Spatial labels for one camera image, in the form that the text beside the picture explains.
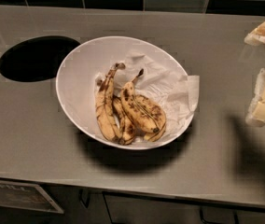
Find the spotted banana with stem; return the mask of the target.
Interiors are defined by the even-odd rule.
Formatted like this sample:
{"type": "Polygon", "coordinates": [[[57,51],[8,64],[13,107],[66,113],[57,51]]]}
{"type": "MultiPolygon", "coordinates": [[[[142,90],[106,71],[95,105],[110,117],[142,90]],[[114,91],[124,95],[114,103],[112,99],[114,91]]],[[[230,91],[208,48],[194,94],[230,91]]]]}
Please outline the spotted banana with stem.
{"type": "Polygon", "coordinates": [[[120,91],[120,100],[123,109],[132,122],[145,133],[157,133],[160,128],[152,115],[146,111],[136,101],[134,82],[144,73],[141,69],[139,73],[131,80],[124,84],[120,91]]]}

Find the dark spotted banana right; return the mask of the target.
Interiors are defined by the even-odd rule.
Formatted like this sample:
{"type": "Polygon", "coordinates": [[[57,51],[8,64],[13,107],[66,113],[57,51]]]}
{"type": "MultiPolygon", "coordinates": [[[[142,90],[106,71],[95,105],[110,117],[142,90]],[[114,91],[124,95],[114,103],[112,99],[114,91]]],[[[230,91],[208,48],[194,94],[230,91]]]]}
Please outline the dark spotted banana right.
{"type": "Polygon", "coordinates": [[[153,119],[157,122],[160,130],[157,133],[146,133],[144,139],[150,142],[155,142],[159,140],[166,131],[166,114],[159,104],[149,99],[145,95],[137,94],[135,96],[136,101],[148,111],[153,119]]]}

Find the small middle spotted banana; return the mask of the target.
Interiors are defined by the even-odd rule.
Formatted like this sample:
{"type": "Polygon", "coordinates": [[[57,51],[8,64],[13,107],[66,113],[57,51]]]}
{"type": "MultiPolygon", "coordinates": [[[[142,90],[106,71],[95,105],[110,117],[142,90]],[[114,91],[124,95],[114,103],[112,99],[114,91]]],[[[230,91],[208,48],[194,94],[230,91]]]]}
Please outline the small middle spotted banana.
{"type": "Polygon", "coordinates": [[[119,129],[121,132],[119,143],[123,146],[129,145],[133,142],[136,136],[136,127],[125,113],[119,97],[113,97],[112,105],[119,120],[119,129]]]}

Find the long spotted banana left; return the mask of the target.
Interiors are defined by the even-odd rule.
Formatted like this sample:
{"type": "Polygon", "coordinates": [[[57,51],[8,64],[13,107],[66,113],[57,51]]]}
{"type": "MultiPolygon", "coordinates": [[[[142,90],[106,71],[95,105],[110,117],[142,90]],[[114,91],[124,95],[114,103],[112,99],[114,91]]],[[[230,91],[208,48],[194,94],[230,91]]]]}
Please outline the long spotted banana left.
{"type": "Polygon", "coordinates": [[[117,142],[121,131],[115,121],[113,113],[114,76],[119,69],[124,69],[124,63],[115,63],[105,76],[95,96],[95,112],[97,123],[105,139],[117,142]]]}

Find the white oval bowl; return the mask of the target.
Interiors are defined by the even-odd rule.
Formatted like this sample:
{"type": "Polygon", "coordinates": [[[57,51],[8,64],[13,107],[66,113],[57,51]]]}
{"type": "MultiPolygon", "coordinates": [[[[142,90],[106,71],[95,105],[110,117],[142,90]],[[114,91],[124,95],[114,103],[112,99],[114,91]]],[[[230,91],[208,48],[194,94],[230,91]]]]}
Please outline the white oval bowl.
{"type": "MultiPolygon", "coordinates": [[[[66,116],[83,133],[111,147],[120,145],[106,140],[101,134],[95,114],[95,94],[99,90],[99,82],[105,78],[112,65],[123,63],[131,52],[173,58],[163,49],[143,40],[106,36],[85,42],[72,50],[63,60],[56,76],[56,92],[66,116]]],[[[147,150],[167,144],[141,148],[127,145],[125,148],[147,150]]]]}

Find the white paper napkin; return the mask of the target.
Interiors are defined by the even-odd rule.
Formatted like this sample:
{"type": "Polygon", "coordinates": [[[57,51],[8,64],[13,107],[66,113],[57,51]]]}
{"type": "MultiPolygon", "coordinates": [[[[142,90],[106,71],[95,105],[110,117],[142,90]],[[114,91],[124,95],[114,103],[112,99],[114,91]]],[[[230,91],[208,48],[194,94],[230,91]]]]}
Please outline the white paper napkin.
{"type": "Polygon", "coordinates": [[[121,86],[141,68],[144,74],[136,84],[136,94],[157,103],[165,112],[166,123],[159,134],[138,132],[130,148],[161,146],[170,143],[182,134],[192,121],[199,101],[198,76],[188,76],[183,67],[166,55],[128,53],[123,62],[126,68],[116,75],[115,91],[119,95],[121,86]]]}

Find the round black counter hole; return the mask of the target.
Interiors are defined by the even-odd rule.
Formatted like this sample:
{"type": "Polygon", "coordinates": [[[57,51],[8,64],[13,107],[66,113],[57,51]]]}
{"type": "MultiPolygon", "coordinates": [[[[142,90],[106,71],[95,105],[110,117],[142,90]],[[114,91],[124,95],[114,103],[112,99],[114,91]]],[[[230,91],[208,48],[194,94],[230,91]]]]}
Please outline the round black counter hole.
{"type": "Polygon", "coordinates": [[[19,82],[54,78],[63,59],[79,45],[75,39],[60,35],[22,41],[1,56],[0,74],[19,82]]]}

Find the framed sign below counter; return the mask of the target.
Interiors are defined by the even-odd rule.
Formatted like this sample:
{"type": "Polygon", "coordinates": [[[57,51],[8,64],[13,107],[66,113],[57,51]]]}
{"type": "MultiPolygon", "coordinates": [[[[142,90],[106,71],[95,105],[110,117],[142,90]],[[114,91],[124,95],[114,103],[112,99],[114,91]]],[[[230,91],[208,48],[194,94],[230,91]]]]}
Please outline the framed sign below counter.
{"type": "Polygon", "coordinates": [[[40,186],[0,180],[0,206],[63,214],[63,209],[40,186]]]}

